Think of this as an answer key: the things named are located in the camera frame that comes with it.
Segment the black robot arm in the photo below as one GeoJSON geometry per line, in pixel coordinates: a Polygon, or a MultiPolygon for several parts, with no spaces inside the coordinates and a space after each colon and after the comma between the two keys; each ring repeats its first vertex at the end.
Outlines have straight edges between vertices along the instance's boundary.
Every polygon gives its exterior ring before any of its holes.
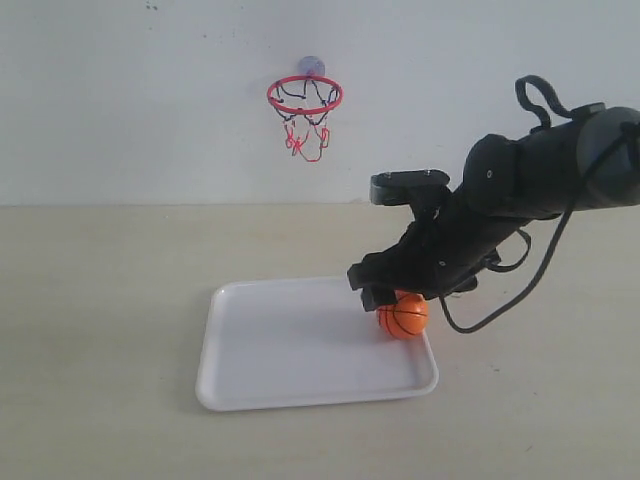
{"type": "Polygon", "coordinates": [[[347,277],[373,311],[398,291],[433,299],[472,290],[478,272],[499,271],[497,247],[534,220],[639,202],[639,123],[632,108],[605,108],[519,140],[489,134],[470,150],[462,183],[440,170],[397,171],[370,179],[375,205],[411,208],[398,242],[365,255],[347,277]]]}

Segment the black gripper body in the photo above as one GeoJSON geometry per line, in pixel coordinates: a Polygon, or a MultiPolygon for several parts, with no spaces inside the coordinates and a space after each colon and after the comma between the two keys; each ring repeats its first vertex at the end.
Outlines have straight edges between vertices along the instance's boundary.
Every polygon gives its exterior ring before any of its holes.
{"type": "Polygon", "coordinates": [[[464,284],[484,257],[522,226],[515,217],[487,216],[456,191],[437,212],[420,214],[393,246],[365,255],[372,284],[431,300],[464,284]]]}

